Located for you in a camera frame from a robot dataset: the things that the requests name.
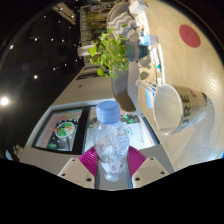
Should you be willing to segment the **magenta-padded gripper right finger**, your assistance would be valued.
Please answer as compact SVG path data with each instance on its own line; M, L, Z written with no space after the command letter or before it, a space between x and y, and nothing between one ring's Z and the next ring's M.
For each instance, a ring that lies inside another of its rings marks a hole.
M155 157L146 157L132 146L128 149L128 170L133 188L143 187L168 175Z

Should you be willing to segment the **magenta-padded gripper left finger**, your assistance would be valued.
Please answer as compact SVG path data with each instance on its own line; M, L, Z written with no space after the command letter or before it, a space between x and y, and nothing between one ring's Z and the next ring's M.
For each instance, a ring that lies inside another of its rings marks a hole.
M58 176L84 188L95 189L98 172L97 153L93 147L79 158L68 160Z

